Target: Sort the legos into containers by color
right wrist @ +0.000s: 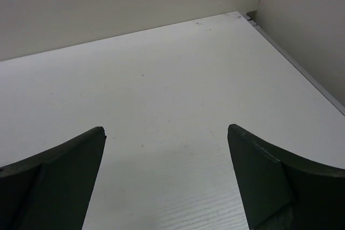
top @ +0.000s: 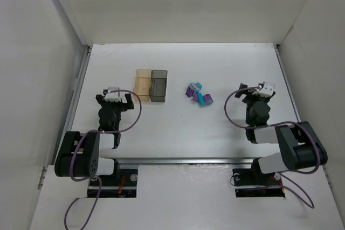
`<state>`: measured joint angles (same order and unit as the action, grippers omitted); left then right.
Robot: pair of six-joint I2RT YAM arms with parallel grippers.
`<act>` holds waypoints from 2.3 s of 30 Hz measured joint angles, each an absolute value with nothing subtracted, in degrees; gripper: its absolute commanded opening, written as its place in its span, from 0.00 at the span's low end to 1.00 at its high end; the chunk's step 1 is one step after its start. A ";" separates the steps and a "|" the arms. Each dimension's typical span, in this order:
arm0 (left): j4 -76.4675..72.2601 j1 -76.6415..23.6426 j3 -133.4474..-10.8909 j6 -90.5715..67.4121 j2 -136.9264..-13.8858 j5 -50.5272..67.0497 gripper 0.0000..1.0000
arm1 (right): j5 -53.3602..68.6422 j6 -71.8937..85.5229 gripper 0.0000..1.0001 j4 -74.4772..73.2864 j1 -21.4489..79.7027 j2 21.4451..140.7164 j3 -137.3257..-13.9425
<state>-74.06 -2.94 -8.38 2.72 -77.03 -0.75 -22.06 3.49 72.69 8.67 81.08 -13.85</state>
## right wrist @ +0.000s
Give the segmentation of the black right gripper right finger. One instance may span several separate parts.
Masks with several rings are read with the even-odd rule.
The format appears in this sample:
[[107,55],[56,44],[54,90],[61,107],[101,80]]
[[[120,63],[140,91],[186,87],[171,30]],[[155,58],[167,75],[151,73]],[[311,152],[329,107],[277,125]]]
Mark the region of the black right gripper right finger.
[[344,169],[231,124],[227,139],[249,229],[344,229]]

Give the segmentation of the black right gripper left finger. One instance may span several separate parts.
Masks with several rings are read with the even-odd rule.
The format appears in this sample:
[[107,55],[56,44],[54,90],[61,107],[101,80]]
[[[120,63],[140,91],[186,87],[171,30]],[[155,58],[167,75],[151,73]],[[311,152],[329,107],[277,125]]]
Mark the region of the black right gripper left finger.
[[95,127],[1,167],[1,229],[82,229],[105,143]]

